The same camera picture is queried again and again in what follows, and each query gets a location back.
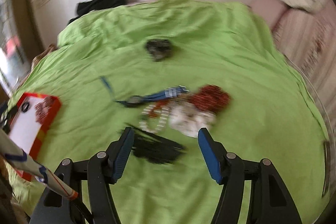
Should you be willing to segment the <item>black claw hair clip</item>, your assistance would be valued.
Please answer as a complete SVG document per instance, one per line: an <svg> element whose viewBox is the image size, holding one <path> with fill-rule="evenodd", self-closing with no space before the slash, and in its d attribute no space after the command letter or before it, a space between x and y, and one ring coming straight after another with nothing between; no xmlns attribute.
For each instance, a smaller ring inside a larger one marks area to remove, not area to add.
<svg viewBox="0 0 336 224"><path fill-rule="evenodd" d="M173 164L186 152L186 147L173 140L142 130L132 124L134 130L133 155L153 164Z"/></svg>

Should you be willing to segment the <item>blue strap wristwatch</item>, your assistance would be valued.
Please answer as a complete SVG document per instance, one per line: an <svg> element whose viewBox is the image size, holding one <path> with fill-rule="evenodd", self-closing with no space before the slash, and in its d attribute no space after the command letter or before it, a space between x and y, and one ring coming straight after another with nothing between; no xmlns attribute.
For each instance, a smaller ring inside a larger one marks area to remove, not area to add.
<svg viewBox="0 0 336 224"><path fill-rule="evenodd" d="M131 96L126 100L117 100L114 96L112 85L108 82L107 78L104 76L100 76L100 80L102 84L104 85L104 87L107 88L109 94L112 96L112 100L128 108L141 106L141 105L144 105L150 102L158 102L158 101L162 101L166 99L177 98L177 96L180 96L182 94L186 94L189 92L187 87L179 85L176 87L164 89L157 93L149 94L147 96L136 95L136 96Z"/></svg>

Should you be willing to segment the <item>red dotted scrunchie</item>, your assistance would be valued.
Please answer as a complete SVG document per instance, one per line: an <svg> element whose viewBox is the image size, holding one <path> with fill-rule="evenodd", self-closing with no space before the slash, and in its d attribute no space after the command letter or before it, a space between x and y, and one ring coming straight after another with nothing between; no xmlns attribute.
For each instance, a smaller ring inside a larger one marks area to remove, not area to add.
<svg viewBox="0 0 336 224"><path fill-rule="evenodd" d="M204 112L218 113L228 106L231 96L221 87L216 85L205 85L193 93L188 102L198 110Z"/></svg>

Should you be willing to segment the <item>pink checkered scrunchie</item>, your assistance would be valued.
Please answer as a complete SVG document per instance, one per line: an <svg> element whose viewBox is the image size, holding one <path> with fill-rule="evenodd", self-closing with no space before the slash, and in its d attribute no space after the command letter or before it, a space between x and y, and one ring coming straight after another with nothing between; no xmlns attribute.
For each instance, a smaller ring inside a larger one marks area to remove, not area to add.
<svg viewBox="0 0 336 224"><path fill-rule="evenodd" d="M54 98L51 96L47 96L42 100L42 102L39 102L35 106L35 121L36 122L38 122L39 124L43 124L53 103L54 103Z"/></svg>

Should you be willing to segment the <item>white floral scrunchie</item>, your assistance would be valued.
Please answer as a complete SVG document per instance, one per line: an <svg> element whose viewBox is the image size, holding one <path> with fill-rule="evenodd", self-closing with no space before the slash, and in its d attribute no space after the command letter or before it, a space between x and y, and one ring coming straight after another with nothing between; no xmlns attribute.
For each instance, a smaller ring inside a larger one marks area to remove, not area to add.
<svg viewBox="0 0 336 224"><path fill-rule="evenodd" d="M197 138L201 128L210 129L216 122L216 115L197 109L193 104L184 102L171 108L169 126L185 136Z"/></svg>

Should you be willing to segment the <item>red white cardboard tray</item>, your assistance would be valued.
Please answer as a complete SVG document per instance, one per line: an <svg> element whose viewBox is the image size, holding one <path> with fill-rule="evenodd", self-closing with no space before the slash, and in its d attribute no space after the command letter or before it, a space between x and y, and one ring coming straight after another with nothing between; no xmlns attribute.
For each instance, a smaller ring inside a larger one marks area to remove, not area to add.
<svg viewBox="0 0 336 224"><path fill-rule="evenodd" d="M59 98L51 96L54 98L54 103L43 124L36 122L35 106L39 102L42 102L47 96L51 95L23 93L14 107L14 110L17 111L16 114L13 118L9 119L10 126L8 137L34 160L37 159L47 132L61 107ZM34 176L27 172L17 170L16 168L15 170L17 174L26 181L34 179Z"/></svg>

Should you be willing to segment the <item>green bed sheet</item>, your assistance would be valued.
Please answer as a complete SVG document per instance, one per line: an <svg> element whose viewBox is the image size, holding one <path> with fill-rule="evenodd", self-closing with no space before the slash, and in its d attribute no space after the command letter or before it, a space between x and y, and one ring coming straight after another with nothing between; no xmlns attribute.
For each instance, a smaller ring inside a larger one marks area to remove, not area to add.
<svg viewBox="0 0 336 224"><path fill-rule="evenodd" d="M167 39L173 54L155 62L145 44ZM59 97L62 106L38 155L55 170L65 158L89 159L137 125L141 109L112 100L183 85L221 87L231 96L210 134L242 159L270 159L303 223L323 212L326 126L302 76L276 50L262 18L246 5L158 0L91 12L68 25L58 49L35 67L13 94Z"/></svg>

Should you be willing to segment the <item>dark grey scrunchie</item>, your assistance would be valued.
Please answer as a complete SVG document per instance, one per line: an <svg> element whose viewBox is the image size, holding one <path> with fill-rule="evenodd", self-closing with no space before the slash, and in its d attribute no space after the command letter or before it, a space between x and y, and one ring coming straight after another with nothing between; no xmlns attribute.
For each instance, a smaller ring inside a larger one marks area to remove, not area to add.
<svg viewBox="0 0 336 224"><path fill-rule="evenodd" d="M148 40L145 49L155 62L167 59L173 54L173 44L167 39Z"/></svg>

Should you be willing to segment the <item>tiger print cloth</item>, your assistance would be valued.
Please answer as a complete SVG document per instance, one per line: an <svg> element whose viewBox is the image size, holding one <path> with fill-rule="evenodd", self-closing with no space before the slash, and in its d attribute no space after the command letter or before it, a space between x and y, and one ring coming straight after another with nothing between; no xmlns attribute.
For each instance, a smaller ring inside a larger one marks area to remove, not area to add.
<svg viewBox="0 0 336 224"><path fill-rule="evenodd" d="M58 48L55 44L50 44L46 50L44 50L41 54L37 55L34 57L34 59L31 62L31 70L34 69L34 67L36 67L38 65L38 63L41 61L41 59L43 59L44 57L46 57L47 55L49 55L51 52L56 51Z"/></svg>

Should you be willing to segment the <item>stained glass door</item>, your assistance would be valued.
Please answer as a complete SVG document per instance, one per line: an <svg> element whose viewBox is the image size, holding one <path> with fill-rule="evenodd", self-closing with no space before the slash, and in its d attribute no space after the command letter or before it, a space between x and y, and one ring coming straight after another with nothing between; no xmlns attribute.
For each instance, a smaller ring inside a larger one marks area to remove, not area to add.
<svg viewBox="0 0 336 224"><path fill-rule="evenodd" d="M1 0L1 85L11 97L30 72L14 20L13 1Z"/></svg>

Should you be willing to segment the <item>pink striped mattress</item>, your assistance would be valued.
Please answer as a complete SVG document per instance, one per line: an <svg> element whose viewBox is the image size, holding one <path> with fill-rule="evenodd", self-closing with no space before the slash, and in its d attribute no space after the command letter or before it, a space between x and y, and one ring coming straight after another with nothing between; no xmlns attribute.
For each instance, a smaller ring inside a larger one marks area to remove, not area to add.
<svg viewBox="0 0 336 224"><path fill-rule="evenodd" d="M335 124L335 4L319 12L291 8L280 0L254 0L252 11L273 32L276 47L312 84L331 124Z"/></svg>

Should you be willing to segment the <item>black garment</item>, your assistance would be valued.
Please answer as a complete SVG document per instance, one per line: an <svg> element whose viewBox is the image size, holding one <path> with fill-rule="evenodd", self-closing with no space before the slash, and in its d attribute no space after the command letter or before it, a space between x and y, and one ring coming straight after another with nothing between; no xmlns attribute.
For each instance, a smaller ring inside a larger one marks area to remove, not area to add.
<svg viewBox="0 0 336 224"><path fill-rule="evenodd" d="M76 6L76 17L70 19L67 24L71 24L91 11L111 9L126 4L127 0L90 0L86 2L79 2Z"/></svg>

